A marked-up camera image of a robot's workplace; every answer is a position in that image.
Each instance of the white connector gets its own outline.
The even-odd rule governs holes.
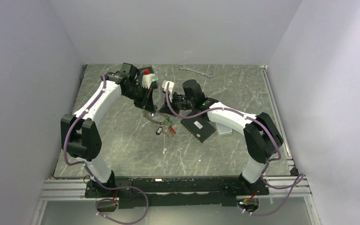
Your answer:
[[[152,82],[158,80],[158,76],[156,74],[147,74],[142,77],[142,87],[149,89],[151,87]]]
[[[172,102],[174,83],[171,81],[164,81],[162,84],[162,88],[164,89],[164,92],[167,92],[166,87],[167,87],[168,82],[169,82],[169,99],[170,99],[170,102]]]

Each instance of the wrench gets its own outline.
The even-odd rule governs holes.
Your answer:
[[[206,73],[199,72],[199,71],[193,70],[193,69],[191,69],[191,68],[189,68],[189,67],[186,67],[186,65],[179,65],[179,69],[182,69],[182,70],[185,69],[185,70],[188,70],[188,71],[197,73],[197,74],[202,74],[202,75],[207,76],[208,78],[212,78],[212,77],[213,77],[213,73],[210,73],[210,72],[206,72]]]

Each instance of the white label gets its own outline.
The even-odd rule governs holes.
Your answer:
[[[195,121],[194,124],[199,129],[203,128],[202,124],[200,124],[198,121]]]

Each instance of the gray marble tabletop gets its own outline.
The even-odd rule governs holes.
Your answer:
[[[142,68],[150,65],[135,64]],[[260,114],[273,109],[259,66],[188,65],[199,71],[214,72],[213,78],[190,71],[179,70],[179,65],[152,65],[160,85],[163,80],[175,82],[174,91],[184,93],[182,83],[195,79],[206,96],[237,110]],[[121,64],[88,65],[76,98],[74,112],[81,108],[97,90],[100,76],[116,72]],[[153,92],[154,104],[164,102],[162,88]],[[245,138],[236,131],[227,135],[215,132],[200,143],[181,124],[171,117],[176,135],[156,135],[159,127],[143,117],[133,101],[120,97],[101,119],[98,129],[102,139],[103,156],[116,176],[221,176],[239,175],[250,157]],[[83,177],[87,172],[82,166],[65,165],[61,152],[54,172],[55,177]],[[268,175],[289,175],[285,157],[271,163]]]

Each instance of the gray wall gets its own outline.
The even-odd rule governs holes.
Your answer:
[[[268,66],[323,224],[360,224],[360,0],[305,0]]]
[[[29,224],[82,64],[47,0],[0,0],[0,224]]]
[[[257,64],[301,0],[51,0],[85,63]]]

